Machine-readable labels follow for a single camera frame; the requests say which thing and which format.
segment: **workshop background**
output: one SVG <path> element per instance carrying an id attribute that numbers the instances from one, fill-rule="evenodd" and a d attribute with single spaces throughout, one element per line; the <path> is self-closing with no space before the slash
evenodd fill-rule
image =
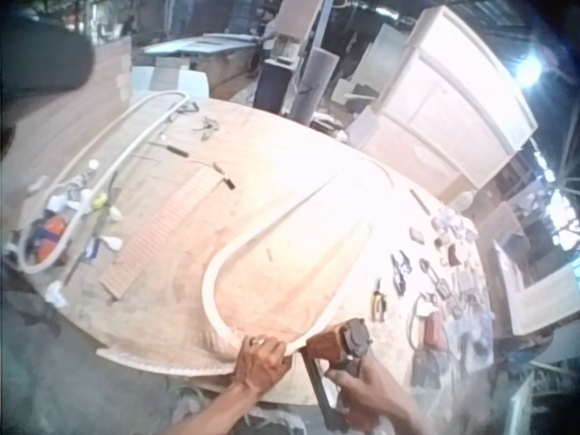
<path id="1" fill-rule="evenodd" d="M 265 10 L 279 11 L 288 1 L 23 0 L 19 13 L 84 34 L 97 47 L 119 40 L 122 24 L 133 15 L 132 65 L 148 68 L 159 66 L 150 50 L 157 44 L 204 34 L 260 35 Z M 388 34 L 392 51 L 386 50 L 397 53 L 424 11 L 446 5 L 515 78 L 536 120 L 533 136 L 484 186 L 446 201 L 473 221 L 480 237 L 479 255 L 494 308 L 495 361 L 454 384 L 449 397 L 429 389 L 411 391 L 425 411 L 435 414 L 441 433 L 547 433 L 553 413 L 577 393 L 580 314 L 575 310 L 532 331 L 515 325 L 502 293 L 507 278 L 501 272 L 507 256 L 526 288 L 546 286 L 545 279 L 568 269 L 580 279 L 580 5 L 562 3 L 324 0 L 299 51 L 307 58 L 318 25 L 327 19 L 319 46 L 338 60 L 321 92 L 320 116 L 308 126 L 340 139 L 367 105 L 381 98 L 383 89 L 354 84 L 378 35 Z M 285 43 L 276 41 L 273 52 L 288 54 Z M 272 102 L 259 101 L 257 88 L 258 70 L 264 68 L 264 74 L 267 66 L 258 57 L 254 45 L 241 44 L 227 54 L 192 57 L 186 69 L 208 76 L 213 99 L 266 107 Z M 389 66 L 384 73 L 393 71 Z M 348 94 L 362 98 L 347 102 Z M 282 105 L 277 111 L 282 112 Z M 140 372 L 98 357 L 96 340 L 33 289 L 9 291 L 22 285 L 20 278 L 4 263 L 2 272 L 2 433 L 150 435 L 215 397 L 179 377 Z M 518 327 L 523 333 L 515 333 Z M 280 405 L 256 411 L 235 433 L 326 431 L 315 406 Z"/>

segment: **hand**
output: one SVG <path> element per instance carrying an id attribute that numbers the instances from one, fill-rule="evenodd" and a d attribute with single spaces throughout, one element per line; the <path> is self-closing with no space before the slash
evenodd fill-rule
<path id="1" fill-rule="evenodd" d="M 345 371 L 330 370 L 325 375 L 341 388 L 343 401 L 349 407 L 345 419 L 353 427 L 356 421 L 366 420 L 362 415 L 377 412 L 391 419 L 395 429 L 401 425 L 412 426 L 397 433 L 423 433 L 418 427 L 422 424 L 418 423 L 419 413 L 411 396 L 371 353 L 361 359 L 358 378 Z"/>
<path id="2" fill-rule="evenodd" d="M 236 361 L 234 383 L 247 387 L 259 399 L 279 383 L 292 366 L 284 357 L 286 344 L 274 337 L 245 337 Z"/>

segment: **orange nail gun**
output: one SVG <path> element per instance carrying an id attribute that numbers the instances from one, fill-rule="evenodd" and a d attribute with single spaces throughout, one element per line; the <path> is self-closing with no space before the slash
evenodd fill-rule
<path id="1" fill-rule="evenodd" d="M 323 414 L 324 425 L 329 431 L 339 430 L 345 433 L 350 429 L 339 411 L 348 404 L 341 403 L 334 385 L 324 378 L 317 360 L 328 361 L 332 370 L 345 370 L 351 376 L 358 377 L 361 368 L 360 358 L 369 352 L 371 343 L 371 336 L 364 320 L 352 319 L 310 337 L 306 340 L 306 346 L 300 349 Z"/>

